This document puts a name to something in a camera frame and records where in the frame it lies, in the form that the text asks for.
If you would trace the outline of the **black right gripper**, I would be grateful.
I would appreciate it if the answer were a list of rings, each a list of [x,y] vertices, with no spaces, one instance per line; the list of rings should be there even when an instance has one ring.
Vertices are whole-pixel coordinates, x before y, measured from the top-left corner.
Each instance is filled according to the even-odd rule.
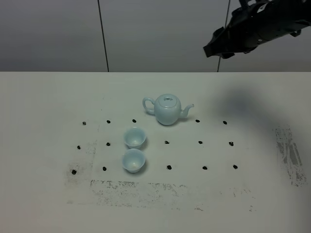
[[[259,45],[290,34],[297,37],[311,25],[309,0],[240,1],[226,27],[217,29],[203,47],[206,57],[228,59],[235,53],[250,53]]]

